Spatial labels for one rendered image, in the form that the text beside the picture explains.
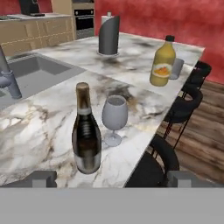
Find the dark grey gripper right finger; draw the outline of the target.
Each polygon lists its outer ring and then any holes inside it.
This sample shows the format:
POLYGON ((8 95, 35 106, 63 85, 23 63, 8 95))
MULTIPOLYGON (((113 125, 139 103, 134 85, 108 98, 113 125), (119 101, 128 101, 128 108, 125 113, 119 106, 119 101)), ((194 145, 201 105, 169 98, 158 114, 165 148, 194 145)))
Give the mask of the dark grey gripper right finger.
POLYGON ((167 173, 168 187, 177 188, 222 188, 221 184, 212 183, 197 178, 189 171, 169 171, 167 173))

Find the black coffee machine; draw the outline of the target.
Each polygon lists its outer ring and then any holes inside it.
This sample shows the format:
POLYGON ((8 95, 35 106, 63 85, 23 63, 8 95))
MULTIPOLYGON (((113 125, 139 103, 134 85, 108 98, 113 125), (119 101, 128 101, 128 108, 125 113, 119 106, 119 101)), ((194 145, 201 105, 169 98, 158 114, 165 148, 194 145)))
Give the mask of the black coffee machine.
POLYGON ((43 17, 45 14, 39 11, 38 0, 18 0, 21 13, 31 17, 43 17))

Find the black oven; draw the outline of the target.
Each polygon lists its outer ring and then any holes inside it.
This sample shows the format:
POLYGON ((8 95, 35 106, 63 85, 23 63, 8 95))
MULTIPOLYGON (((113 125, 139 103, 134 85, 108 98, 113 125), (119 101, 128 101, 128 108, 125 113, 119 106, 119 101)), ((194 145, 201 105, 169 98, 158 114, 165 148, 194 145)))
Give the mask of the black oven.
POLYGON ((90 0, 72 0, 77 39, 95 35, 95 4, 90 0))

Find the orange juice bottle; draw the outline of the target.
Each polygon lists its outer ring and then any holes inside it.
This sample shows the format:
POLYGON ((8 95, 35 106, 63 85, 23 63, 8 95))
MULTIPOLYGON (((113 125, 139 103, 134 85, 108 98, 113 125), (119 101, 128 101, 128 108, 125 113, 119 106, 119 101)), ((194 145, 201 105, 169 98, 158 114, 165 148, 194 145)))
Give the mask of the orange juice bottle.
POLYGON ((174 39, 174 36, 167 35, 164 44, 155 52, 150 72, 150 83, 153 86, 163 87, 168 83, 176 59, 176 52, 172 46, 174 39))

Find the black bar stool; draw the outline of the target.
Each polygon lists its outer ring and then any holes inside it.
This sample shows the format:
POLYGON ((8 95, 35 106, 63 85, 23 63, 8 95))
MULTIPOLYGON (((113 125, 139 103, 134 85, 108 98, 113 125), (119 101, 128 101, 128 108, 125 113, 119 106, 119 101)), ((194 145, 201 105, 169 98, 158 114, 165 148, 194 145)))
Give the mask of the black bar stool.
MULTIPOLYGON (((164 119, 164 121, 168 123, 166 131, 164 133, 164 138, 167 138, 167 136, 170 134, 173 124, 183 123, 186 126, 193 111, 200 105, 203 99, 203 94, 201 93, 201 91, 193 85, 185 84, 182 87, 182 91, 186 95, 190 95, 192 99, 186 100, 184 97, 180 96, 175 99, 164 119)), ((184 130, 185 127, 181 130, 178 139, 180 139, 184 130)))
POLYGON ((150 142, 152 153, 145 152, 125 186, 130 188, 166 187, 168 171, 178 171, 175 150, 160 135, 150 142))
POLYGON ((192 85, 193 87, 200 89, 205 78, 211 73, 211 71, 212 67, 209 64, 199 60, 185 84, 192 85))

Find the grey tap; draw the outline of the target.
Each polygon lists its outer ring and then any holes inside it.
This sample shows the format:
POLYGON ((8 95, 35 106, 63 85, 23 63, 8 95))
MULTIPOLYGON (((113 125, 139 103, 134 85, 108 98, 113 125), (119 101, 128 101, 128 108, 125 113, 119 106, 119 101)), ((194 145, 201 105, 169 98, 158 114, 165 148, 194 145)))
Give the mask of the grey tap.
POLYGON ((0 46, 0 88, 8 88, 10 96, 13 99, 19 99, 22 97, 21 91, 19 89, 18 83, 15 79, 13 71, 10 69, 8 62, 5 58, 4 51, 0 46))

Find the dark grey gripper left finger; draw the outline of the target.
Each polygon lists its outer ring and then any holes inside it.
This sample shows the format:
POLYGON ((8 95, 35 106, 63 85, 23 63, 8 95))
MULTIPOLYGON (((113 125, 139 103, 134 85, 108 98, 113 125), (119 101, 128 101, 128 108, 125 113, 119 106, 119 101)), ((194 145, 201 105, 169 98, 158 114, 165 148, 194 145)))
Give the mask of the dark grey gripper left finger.
POLYGON ((56 187, 56 171, 34 171, 22 180, 3 185, 9 188, 51 188, 56 187))

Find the beige cupboard run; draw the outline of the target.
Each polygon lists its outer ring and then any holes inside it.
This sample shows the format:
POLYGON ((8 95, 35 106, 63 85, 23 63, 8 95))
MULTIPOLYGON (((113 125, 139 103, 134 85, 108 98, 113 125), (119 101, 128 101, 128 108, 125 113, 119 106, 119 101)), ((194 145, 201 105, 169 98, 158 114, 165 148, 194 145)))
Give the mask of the beige cupboard run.
POLYGON ((73 41, 72 22, 69 15, 53 13, 0 21, 0 46, 6 56, 13 56, 73 41))

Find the dark wine bottle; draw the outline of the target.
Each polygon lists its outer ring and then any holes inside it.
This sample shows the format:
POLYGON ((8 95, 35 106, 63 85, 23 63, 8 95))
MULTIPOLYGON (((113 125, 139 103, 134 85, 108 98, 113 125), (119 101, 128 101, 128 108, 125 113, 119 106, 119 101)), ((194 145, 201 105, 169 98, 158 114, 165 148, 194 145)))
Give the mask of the dark wine bottle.
POLYGON ((77 116, 72 132, 72 146, 77 169, 84 174, 96 172, 101 165, 102 136, 93 116, 89 85, 76 85, 77 116))

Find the grey wine glass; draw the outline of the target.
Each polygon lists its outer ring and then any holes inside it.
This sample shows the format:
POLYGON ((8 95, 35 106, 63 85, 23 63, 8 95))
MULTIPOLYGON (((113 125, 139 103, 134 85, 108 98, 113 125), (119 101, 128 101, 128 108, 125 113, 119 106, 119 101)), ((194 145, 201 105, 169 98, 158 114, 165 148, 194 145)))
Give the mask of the grey wine glass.
POLYGON ((109 96, 103 106, 101 119, 103 125, 111 130, 104 138, 105 143, 110 147, 116 147, 122 141, 116 131, 122 129, 128 121, 128 105, 125 98, 120 95, 109 96))

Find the grey glass cup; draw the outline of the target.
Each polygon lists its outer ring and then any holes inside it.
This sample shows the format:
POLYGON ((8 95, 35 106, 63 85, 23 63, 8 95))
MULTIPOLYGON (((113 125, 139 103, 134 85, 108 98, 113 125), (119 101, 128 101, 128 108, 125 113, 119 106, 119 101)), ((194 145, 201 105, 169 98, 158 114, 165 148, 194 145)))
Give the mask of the grey glass cup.
POLYGON ((170 80, 176 80, 180 76, 183 65, 184 61, 182 59, 176 58, 174 60, 171 76, 169 77, 170 80))

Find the grey paper towel holder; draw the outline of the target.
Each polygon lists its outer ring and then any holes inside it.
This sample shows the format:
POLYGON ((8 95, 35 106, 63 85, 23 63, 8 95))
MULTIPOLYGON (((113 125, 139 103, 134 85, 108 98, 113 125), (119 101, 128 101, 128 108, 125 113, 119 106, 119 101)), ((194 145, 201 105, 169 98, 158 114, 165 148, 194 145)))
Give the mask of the grey paper towel holder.
POLYGON ((99 30, 98 53, 105 57, 115 57, 118 55, 120 17, 113 16, 108 11, 101 17, 101 27, 99 30))

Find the grey sink basin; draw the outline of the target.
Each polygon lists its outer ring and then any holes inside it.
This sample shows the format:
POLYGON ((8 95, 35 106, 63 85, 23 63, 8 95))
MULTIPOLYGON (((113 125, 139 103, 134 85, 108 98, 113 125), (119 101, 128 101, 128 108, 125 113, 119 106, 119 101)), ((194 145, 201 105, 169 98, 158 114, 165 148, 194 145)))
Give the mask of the grey sink basin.
POLYGON ((22 100, 85 72, 85 69, 41 54, 25 55, 9 61, 22 100))

